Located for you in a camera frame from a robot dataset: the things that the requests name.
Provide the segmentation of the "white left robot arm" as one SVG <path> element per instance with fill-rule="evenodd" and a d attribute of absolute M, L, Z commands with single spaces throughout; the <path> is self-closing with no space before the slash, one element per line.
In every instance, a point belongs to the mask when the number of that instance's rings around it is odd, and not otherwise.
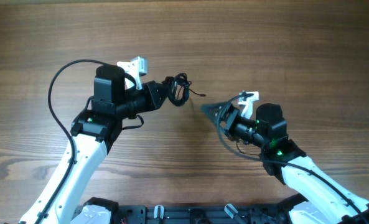
<path fill-rule="evenodd" d="M 65 154 L 21 223 L 71 222 L 90 178 L 125 130 L 123 120 L 159 109 L 174 87 L 171 77 L 142 83 L 143 75 L 131 63 L 103 64 L 96 69 L 94 94 L 65 133 Z"/>

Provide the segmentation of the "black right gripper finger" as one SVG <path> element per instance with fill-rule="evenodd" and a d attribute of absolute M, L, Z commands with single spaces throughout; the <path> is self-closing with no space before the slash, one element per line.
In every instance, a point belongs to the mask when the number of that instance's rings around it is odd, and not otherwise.
<path fill-rule="evenodd" d="M 230 103 L 228 102 L 204 104 L 202 105 L 202 111 L 203 112 L 221 112 L 221 111 L 226 111 L 229 107 L 230 107 Z"/>
<path fill-rule="evenodd" d="M 224 116 L 226 115 L 227 111 L 221 112 L 203 112 L 205 116 L 213 123 L 213 124 L 220 124 L 224 121 Z"/>

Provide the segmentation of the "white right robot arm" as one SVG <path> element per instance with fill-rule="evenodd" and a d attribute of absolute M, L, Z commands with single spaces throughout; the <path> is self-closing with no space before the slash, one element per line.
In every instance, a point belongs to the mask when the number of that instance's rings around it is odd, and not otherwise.
<path fill-rule="evenodd" d="M 251 119 L 248 107 L 239 110 L 231 102 L 206 104 L 202 112 L 214 124 L 221 142 L 251 144 L 257 156 L 227 149 L 239 157 L 262 163 L 265 171 L 298 192 L 283 201 L 277 221 L 289 223 L 369 223 L 369 201 L 342 187 L 325 174 L 287 134 L 287 122 L 279 105 L 266 103 Z"/>

